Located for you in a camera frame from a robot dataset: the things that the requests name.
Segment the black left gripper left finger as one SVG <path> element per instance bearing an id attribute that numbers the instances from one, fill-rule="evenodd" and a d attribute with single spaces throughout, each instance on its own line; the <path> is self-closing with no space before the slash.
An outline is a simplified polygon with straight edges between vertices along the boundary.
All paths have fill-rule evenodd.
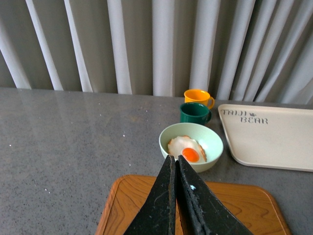
<path id="1" fill-rule="evenodd" d="M 151 191 L 124 234 L 174 235 L 176 227 L 176 161 L 168 155 Z"/>

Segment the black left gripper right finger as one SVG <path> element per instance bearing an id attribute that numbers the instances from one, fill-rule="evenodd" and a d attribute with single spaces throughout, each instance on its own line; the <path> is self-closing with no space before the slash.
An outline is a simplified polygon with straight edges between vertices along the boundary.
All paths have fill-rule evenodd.
<path id="1" fill-rule="evenodd" d="M 185 235 L 251 235 L 216 197 L 188 161 L 179 156 L 177 203 Z"/>

